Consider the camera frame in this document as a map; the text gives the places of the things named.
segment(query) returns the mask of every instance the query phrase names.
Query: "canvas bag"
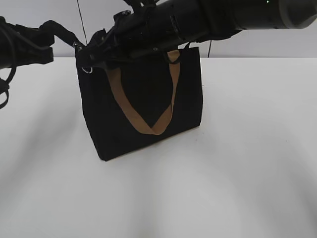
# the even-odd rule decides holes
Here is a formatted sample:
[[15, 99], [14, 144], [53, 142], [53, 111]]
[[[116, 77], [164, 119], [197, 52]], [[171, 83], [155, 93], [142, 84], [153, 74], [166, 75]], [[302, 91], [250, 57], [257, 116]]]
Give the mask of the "canvas bag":
[[[74, 45], [75, 35], [44, 28]], [[113, 70], [77, 65], [84, 118], [99, 157], [108, 161], [198, 127], [203, 109], [198, 48], [151, 55]]]

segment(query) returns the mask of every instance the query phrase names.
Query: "bag handle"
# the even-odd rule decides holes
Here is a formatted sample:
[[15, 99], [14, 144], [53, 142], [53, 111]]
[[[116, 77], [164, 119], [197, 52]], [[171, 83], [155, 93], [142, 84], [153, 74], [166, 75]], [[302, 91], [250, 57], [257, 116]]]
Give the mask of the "bag handle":
[[[180, 57], [179, 50], [171, 51], [167, 54], [171, 62], [177, 61]], [[171, 104], [165, 110], [165, 112], [159, 117], [158, 121], [155, 123], [155, 125], [152, 128], [149, 127], [149, 125], [140, 116], [140, 114], [132, 107], [127, 96], [125, 95], [123, 87], [122, 87], [122, 83], [121, 83], [121, 69], [117, 68], [114, 70], [106, 71], [115, 100], [119, 104], [120, 108], [122, 109], [127, 119], [133, 125], [133, 127], [142, 134], [161, 135], [166, 131], [168, 125], [170, 124], [172, 120], [176, 89], [177, 89], [179, 74], [180, 74], [180, 63], [169, 64], [169, 70], [170, 70], [170, 74], [171, 74], [171, 78], [173, 82], [173, 94], [172, 94]]]

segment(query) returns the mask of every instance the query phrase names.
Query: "strap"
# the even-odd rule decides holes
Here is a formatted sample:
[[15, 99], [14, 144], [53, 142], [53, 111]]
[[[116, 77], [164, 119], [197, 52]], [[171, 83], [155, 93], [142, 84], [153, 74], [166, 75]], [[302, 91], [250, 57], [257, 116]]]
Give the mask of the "strap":
[[71, 47], [83, 47], [84, 45], [79, 41], [74, 33], [64, 28], [59, 23], [49, 20], [40, 26], [41, 30], [50, 32], [51, 34], [57, 36], [66, 44]]
[[[178, 50], [169, 52], [168, 57], [171, 60], [171, 62], [175, 62], [179, 59], [180, 52]], [[173, 82], [173, 94], [171, 104], [165, 110], [165, 112], [159, 117], [158, 121], [152, 128], [149, 127], [149, 125], [144, 121], [140, 114], [132, 107], [131, 103], [126, 97], [121, 83], [121, 69], [117, 68], [114, 70], [106, 71], [115, 100], [121, 107], [127, 119], [133, 125], [133, 127], [142, 134], [161, 135], [166, 131], [168, 125], [172, 120], [176, 89], [180, 74], [180, 63], [170, 64], [169, 70]]]
[[9, 83], [0, 78], [0, 95], [10, 89]]
[[5, 94], [6, 94], [6, 100], [0, 104], [0, 109], [4, 108], [9, 102], [9, 91], [5, 91]]

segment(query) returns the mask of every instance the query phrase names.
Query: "black cable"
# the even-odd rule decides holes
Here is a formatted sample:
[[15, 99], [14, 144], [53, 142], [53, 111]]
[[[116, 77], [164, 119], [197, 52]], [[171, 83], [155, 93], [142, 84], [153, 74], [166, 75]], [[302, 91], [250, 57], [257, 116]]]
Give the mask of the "black cable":
[[191, 43], [192, 43], [191, 41], [188, 42], [184, 49], [189, 49]]
[[210, 44], [209, 44], [209, 50], [208, 50], [208, 58], [210, 57], [210, 52], [211, 52], [211, 44], [212, 44], [212, 40], [210, 40]]
[[11, 72], [10, 72], [8, 78], [6, 79], [7, 84], [9, 84], [12, 81], [12, 79], [16, 73], [17, 64], [16, 64], [16, 52], [15, 52], [14, 43], [13, 43], [11, 37], [9, 36], [9, 34], [4, 29], [5, 27], [6, 27], [5, 25], [0, 24], [0, 31], [7, 38], [8, 43], [10, 45], [10, 49], [11, 49], [11, 58], [12, 58], [11, 59], [12, 60]]
[[81, 9], [80, 9], [80, 5], [79, 5], [79, 1], [78, 1], [78, 0], [77, 0], [77, 5], [78, 5], [78, 10], [79, 10], [81, 25], [82, 25], [82, 27], [83, 27], [83, 31], [84, 31], [84, 35], [85, 35], [86, 45], [88, 45], [86, 30], [85, 30], [84, 21], [83, 21], [83, 16], [82, 16], [82, 14], [81, 14]]
[[4, 108], [8, 101], [9, 101], [9, 83], [12, 81], [12, 79], [15, 76], [16, 73], [16, 68], [17, 68], [17, 62], [16, 62], [16, 51], [15, 51], [15, 47], [14, 47], [14, 43], [10, 37], [10, 35], [6, 32], [5, 30], [6, 25], [4, 23], [0, 24], [0, 32], [7, 38], [10, 48], [11, 48], [11, 71], [10, 74], [8, 76], [8, 78], [6, 80], [2, 80], [0, 78], [0, 85], [2, 88], [0, 88], [0, 90], [2, 91], [2, 93], [6, 94], [6, 100], [0, 104], [0, 109]]

